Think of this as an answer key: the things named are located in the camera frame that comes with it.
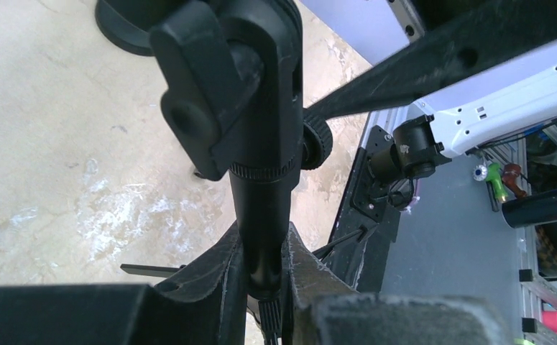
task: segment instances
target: green tool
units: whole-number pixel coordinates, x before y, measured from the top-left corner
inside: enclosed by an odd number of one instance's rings
[[[478,181],[485,181],[492,184],[494,196],[499,203],[507,201],[507,191],[502,184],[502,177],[500,176],[500,164],[491,163],[490,165],[477,165],[473,172],[473,178]]]

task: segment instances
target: black round base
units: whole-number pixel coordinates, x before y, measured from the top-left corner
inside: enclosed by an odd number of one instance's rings
[[[113,44],[136,55],[153,56],[149,33],[128,22],[105,0],[96,3],[96,24]]]

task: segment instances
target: tripod handle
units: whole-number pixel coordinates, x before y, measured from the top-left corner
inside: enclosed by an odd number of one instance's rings
[[[220,180],[235,158],[224,137],[261,81],[253,49],[228,42],[212,8],[189,1],[150,32],[167,81],[162,113],[194,165]]]

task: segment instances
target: black plastic pole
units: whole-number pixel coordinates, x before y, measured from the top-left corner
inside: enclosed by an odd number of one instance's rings
[[[557,222],[557,189],[503,203],[502,214],[512,228]]]

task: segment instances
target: concrete floor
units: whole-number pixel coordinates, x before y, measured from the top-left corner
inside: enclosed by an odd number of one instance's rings
[[[0,1],[0,285],[154,283],[119,264],[187,264],[235,219],[228,179],[193,178],[164,122],[155,60],[108,42],[94,4]],[[300,10],[308,105],[369,64]],[[332,121],[331,158],[293,195],[310,249],[327,241],[364,121]]]

